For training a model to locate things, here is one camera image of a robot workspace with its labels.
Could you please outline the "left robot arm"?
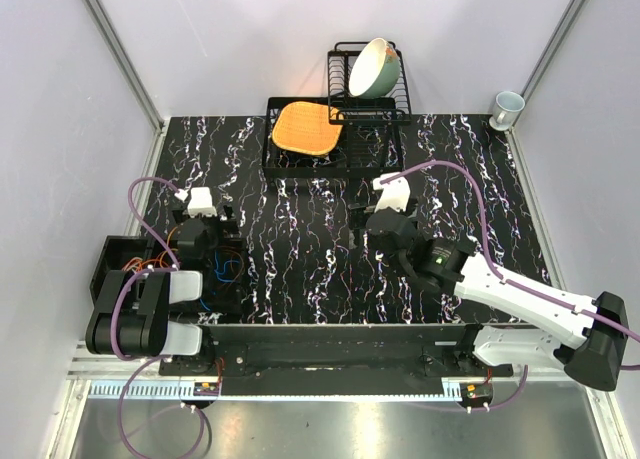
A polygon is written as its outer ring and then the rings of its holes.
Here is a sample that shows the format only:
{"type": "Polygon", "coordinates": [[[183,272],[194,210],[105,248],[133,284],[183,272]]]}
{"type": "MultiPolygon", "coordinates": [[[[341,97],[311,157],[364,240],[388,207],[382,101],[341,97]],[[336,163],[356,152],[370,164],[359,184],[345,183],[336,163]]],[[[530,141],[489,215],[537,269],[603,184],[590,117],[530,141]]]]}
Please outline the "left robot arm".
{"type": "Polygon", "coordinates": [[[246,241],[234,211],[211,217],[172,212],[164,251],[151,237],[105,239],[89,291],[94,309],[87,349],[128,358],[181,355],[196,375],[215,365],[216,351],[195,325],[200,313],[236,320],[248,292],[246,241]]]}

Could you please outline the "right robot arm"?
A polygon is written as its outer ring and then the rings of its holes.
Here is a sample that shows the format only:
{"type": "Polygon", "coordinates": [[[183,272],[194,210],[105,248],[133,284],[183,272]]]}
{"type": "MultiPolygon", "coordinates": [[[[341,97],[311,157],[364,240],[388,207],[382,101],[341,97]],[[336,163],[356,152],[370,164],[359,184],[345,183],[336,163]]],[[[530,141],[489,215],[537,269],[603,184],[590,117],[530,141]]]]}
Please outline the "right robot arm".
{"type": "Polygon", "coordinates": [[[466,241],[429,238],[405,211],[352,206],[348,224],[364,231],[395,273],[427,296],[456,296],[503,311],[526,329],[476,325],[466,329],[454,363],[466,375],[487,366],[527,365],[564,372],[579,384],[616,389],[629,337],[624,300],[556,289],[488,265],[466,241]]]}

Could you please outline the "black sorting bin right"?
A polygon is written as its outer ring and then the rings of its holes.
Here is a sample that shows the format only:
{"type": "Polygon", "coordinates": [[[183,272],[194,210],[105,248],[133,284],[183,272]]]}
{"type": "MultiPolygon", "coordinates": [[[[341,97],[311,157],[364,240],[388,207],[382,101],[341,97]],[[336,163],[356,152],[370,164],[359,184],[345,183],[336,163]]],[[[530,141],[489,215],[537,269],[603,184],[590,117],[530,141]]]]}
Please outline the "black sorting bin right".
{"type": "Polygon", "coordinates": [[[203,291],[199,303],[207,313],[239,316],[247,296],[248,259],[245,242],[240,248],[222,248],[203,262],[203,291]]]}

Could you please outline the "black sorting bin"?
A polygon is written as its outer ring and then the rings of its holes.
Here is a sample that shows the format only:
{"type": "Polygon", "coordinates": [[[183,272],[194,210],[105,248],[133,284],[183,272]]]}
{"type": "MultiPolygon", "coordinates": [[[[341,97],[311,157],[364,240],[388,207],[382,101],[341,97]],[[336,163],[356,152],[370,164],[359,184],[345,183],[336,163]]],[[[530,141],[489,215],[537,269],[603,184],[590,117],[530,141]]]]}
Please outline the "black sorting bin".
{"type": "Polygon", "coordinates": [[[207,313],[239,316],[247,296],[248,259],[245,242],[240,248],[222,248],[203,262],[203,291],[199,303],[207,313]]]}
{"type": "Polygon", "coordinates": [[[150,259],[153,244],[153,240],[147,237],[108,235],[89,285],[92,302],[96,303],[104,280],[111,270],[121,270],[135,258],[141,261],[150,259]]]}

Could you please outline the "black sorting bin left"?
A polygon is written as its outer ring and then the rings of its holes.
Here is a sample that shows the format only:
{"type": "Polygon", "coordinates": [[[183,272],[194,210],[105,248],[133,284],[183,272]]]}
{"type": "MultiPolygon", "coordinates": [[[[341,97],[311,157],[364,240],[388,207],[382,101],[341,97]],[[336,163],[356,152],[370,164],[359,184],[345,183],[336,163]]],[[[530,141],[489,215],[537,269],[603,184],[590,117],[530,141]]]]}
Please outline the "black sorting bin left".
{"type": "Polygon", "coordinates": [[[104,280],[111,270],[121,270],[135,258],[141,261],[150,259],[153,244],[153,240],[147,237],[108,235],[89,285],[92,302],[96,303],[104,280]]]}

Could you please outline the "black dish rack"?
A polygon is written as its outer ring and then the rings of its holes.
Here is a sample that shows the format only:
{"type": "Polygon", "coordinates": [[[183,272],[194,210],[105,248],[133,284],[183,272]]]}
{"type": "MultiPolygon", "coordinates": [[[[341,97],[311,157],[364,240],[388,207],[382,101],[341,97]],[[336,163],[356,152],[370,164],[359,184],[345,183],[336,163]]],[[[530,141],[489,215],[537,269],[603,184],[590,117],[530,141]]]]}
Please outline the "black dish rack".
{"type": "Polygon", "coordinates": [[[352,67],[369,42],[338,42],[327,53],[328,95],[325,97],[271,97],[267,102],[262,169],[266,179],[373,179],[404,169],[399,127],[410,123],[411,106],[402,53],[401,75],[393,90],[378,99],[349,94],[352,67]],[[308,101],[335,108],[331,124],[343,126],[337,146],[325,156],[309,156],[278,148],[272,130],[282,108],[308,101]]]}

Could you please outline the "green white bowl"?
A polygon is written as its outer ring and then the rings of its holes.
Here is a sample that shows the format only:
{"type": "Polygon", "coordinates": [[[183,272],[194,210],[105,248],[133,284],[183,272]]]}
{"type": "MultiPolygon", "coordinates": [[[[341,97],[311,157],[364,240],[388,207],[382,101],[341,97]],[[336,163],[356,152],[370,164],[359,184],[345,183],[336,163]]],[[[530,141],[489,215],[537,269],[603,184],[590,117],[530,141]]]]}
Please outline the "green white bowl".
{"type": "Polygon", "coordinates": [[[401,75],[400,58],[389,41],[376,38],[358,55],[349,78],[349,94],[378,99],[389,94],[401,75]]]}

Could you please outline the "white mug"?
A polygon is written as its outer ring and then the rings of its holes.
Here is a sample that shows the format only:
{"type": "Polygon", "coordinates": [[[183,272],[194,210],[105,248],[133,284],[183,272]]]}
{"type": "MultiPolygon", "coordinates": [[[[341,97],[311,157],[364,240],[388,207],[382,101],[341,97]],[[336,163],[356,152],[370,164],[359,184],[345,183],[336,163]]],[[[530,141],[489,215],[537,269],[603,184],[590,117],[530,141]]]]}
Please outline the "white mug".
{"type": "Polygon", "coordinates": [[[526,106],[525,99],[516,92],[502,91],[495,97],[489,125],[496,131],[510,129],[526,106]]]}

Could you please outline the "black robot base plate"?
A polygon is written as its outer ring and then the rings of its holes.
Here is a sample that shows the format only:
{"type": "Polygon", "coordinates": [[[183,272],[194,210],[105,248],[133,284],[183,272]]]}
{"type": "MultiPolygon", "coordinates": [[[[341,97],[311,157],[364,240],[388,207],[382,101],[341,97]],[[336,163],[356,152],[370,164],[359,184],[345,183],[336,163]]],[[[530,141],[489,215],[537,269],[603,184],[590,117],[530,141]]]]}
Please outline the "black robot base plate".
{"type": "Polygon", "coordinates": [[[160,366],[162,376],[225,378],[268,370],[395,369],[427,377],[509,377],[511,364],[489,366],[471,352],[478,324],[211,325],[203,351],[160,366]]]}

